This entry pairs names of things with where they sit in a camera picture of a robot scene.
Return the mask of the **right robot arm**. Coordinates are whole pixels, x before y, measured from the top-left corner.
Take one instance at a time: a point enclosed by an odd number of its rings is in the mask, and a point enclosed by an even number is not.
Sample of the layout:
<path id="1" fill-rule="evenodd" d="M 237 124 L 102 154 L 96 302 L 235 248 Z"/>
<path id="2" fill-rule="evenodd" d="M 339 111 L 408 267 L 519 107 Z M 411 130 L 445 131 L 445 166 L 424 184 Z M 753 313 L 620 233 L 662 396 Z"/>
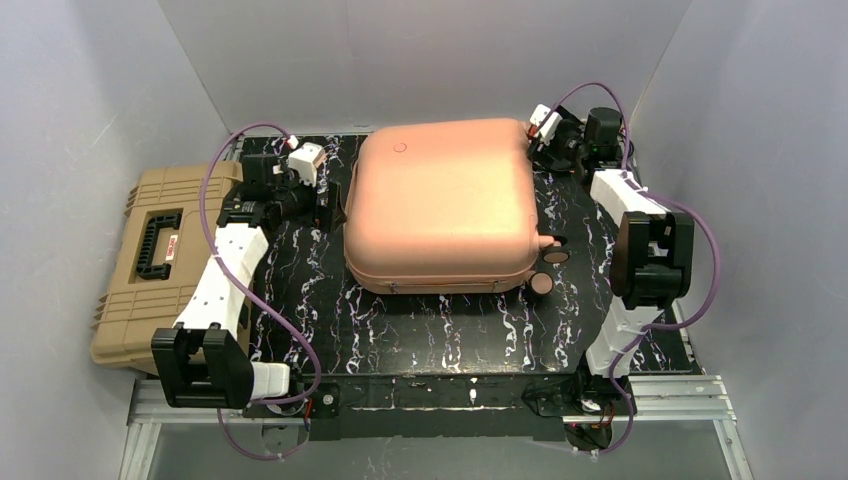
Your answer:
<path id="1" fill-rule="evenodd" d="M 575 174 L 618 227 L 609 267 L 613 298 L 585 359 L 592 375 L 623 378 L 656 318 L 689 291 L 695 219 L 651 198 L 633 172 L 617 167 L 630 145 L 618 118 L 562 119 L 536 127 L 534 134 L 541 164 Z"/>

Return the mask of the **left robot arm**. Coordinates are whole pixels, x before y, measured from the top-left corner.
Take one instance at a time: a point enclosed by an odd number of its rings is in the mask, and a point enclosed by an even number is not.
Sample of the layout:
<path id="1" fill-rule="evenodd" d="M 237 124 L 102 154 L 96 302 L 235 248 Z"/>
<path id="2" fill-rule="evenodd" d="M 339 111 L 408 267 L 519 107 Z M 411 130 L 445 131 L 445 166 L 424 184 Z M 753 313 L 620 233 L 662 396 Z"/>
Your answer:
<path id="1" fill-rule="evenodd" d="M 332 232 L 345 220 L 340 186 L 318 200 L 324 149 L 306 143 L 285 158 L 247 155 L 242 179 L 224 197 L 216 227 L 202 225 L 212 252 L 186 307 L 169 328 L 155 331 L 151 348 L 167 403 L 175 408 L 242 409 L 290 392 L 284 363 L 255 362 L 238 343 L 249 283 L 271 236 L 291 223 Z"/>

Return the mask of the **pink suitcase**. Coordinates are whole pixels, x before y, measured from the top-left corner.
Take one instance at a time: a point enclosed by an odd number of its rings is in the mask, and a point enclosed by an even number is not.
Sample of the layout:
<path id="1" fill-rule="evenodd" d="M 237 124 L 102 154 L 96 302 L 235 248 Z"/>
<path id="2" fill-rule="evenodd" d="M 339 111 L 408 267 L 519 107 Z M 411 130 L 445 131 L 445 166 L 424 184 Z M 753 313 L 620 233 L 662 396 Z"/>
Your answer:
<path id="1" fill-rule="evenodd" d="M 380 129 L 362 143 L 344 258 L 377 294 L 547 294 L 569 255 L 539 228 L 526 127 L 510 118 Z"/>

